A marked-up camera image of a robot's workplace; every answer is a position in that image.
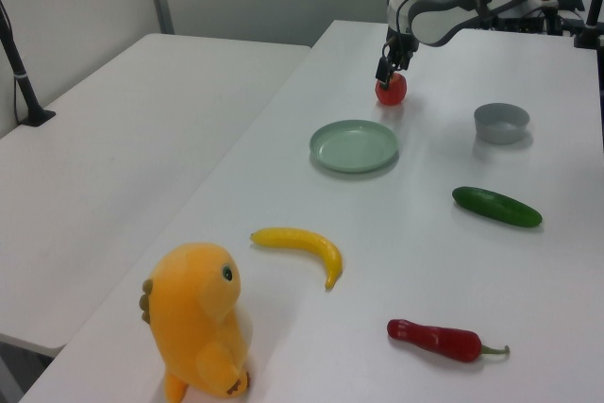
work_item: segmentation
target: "light green plate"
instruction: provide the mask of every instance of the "light green plate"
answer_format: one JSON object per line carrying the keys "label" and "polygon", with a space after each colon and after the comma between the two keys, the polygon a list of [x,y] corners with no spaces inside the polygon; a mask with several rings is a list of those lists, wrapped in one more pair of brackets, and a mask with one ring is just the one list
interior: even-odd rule
{"label": "light green plate", "polygon": [[366,120],[344,120],[323,126],[310,139],[310,152],[325,167],[338,172],[376,170],[398,151],[394,133]]}

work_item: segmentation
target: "red tomato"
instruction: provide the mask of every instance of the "red tomato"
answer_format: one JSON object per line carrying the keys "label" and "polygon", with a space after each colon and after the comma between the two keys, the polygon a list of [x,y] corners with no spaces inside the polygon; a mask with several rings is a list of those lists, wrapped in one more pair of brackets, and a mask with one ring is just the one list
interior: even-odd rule
{"label": "red tomato", "polygon": [[396,106],[403,102],[407,94],[407,79],[399,73],[394,73],[390,79],[388,90],[384,90],[376,81],[376,95],[379,102],[385,106]]}

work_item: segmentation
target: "banana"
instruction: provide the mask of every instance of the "banana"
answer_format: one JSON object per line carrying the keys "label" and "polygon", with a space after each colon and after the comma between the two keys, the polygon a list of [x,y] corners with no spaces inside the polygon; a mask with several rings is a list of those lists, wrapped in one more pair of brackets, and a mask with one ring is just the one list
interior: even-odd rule
{"label": "banana", "polygon": [[342,273],[342,255],[327,238],[312,231],[290,227],[269,227],[258,230],[250,240],[265,247],[302,249],[318,255],[325,264],[327,280],[325,288],[331,290]]}

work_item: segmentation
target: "green cucumber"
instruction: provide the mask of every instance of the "green cucumber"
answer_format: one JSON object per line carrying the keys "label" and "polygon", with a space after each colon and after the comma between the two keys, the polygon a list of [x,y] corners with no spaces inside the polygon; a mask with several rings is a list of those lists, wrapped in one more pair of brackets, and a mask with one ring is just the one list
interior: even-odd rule
{"label": "green cucumber", "polygon": [[537,210],[485,189],[463,186],[453,191],[453,198],[462,208],[512,226],[537,227],[543,221]]}

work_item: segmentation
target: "plush toy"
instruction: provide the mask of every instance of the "plush toy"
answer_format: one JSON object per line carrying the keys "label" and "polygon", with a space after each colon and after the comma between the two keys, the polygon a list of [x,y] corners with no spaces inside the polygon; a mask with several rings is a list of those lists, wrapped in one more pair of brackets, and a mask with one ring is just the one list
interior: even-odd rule
{"label": "plush toy", "polygon": [[234,312],[240,290],[235,262],[211,243],[177,247],[143,284],[143,320],[166,366],[170,403],[180,403],[189,385],[221,397],[249,387],[247,344]]}

